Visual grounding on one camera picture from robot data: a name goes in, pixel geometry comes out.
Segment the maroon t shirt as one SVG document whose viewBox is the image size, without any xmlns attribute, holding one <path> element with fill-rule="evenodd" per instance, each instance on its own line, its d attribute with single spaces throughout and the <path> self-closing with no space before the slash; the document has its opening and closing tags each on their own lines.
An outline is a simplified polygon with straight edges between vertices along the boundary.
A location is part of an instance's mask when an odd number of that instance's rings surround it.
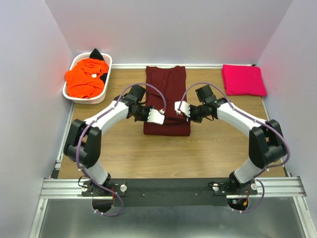
<svg viewBox="0 0 317 238">
<path fill-rule="evenodd" d="M 191 133 L 190 123 L 178 115 L 174 109 L 174 103 L 181 100 L 186 91 L 186 69 L 183 66 L 173 68 L 146 67 L 146 83 L 154 86 L 164 95 L 163 102 L 160 93 L 147 86 L 146 105 L 154 106 L 155 109 L 165 109 L 165 119 L 162 125 L 144 123 L 145 135 L 158 136 L 189 136 Z"/>
</svg>

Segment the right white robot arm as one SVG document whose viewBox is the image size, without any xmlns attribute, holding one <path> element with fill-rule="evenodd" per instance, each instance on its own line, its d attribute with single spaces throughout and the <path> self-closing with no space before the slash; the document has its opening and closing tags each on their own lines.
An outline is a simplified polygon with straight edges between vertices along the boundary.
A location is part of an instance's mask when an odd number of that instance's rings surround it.
<svg viewBox="0 0 317 238">
<path fill-rule="evenodd" d="M 276 120 L 255 117 L 235 106 L 226 95 L 218 99 L 211 83 L 203 82 L 196 89 L 199 106 L 188 104 L 184 98 L 175 104 L 175 111 L 187 121 L 201 123 L 203 119 L 218 119 L 241 131 L 249 140 L 248 158 L 229 175 L 226 187 L 239 194 L 264 171 L 285 165 L 290 159 L 290 148 Z"/>
</svg>

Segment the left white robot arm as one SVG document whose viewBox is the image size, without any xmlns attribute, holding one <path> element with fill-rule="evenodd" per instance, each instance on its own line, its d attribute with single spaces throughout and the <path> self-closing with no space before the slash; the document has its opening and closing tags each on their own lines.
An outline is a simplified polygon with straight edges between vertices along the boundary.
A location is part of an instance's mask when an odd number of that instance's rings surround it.
<svg viewBox="0 0 317 238">
<path fill-rule="evenodd" d="M 74 120 L 67 135 L 63 153 L 76 163 L 77 168 L 91 180 L 93 191 L 99 196 L 113 192 L 111 176 L 100 162 L 102 136 L 122 119 L 134 117 L 147 122 L 154 111 L 142 99 L 147 91 L 139 84 L 122 92 L 101 112 L 85 120 Z"/>
</svg>

